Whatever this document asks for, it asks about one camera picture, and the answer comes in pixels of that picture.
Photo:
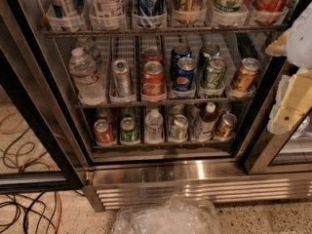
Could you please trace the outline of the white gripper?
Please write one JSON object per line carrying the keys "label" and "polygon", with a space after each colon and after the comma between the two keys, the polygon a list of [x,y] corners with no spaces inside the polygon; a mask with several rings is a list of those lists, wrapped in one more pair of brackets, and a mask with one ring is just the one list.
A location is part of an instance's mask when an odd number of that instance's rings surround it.
{"label": "white gripper", "polygon": [[[265,53],[272,57],[287,55],[290,29],[270,43]],[[267,130],[273,135],[289,132],[312,107],[312,70],[300,69],[295,75],[283,75],[278,85]]]}

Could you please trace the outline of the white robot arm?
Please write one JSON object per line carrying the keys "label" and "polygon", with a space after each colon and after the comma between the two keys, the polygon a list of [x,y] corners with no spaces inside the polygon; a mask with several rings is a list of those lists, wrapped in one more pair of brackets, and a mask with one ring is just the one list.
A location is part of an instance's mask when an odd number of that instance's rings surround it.
{"label": "white robot arm", "polygon": [[269,115],[267,130],[281,135],[289,132],[312,107],[312,2],[265,53],[286,57],[289,64],[298,67],[295,75],[282,76]]}

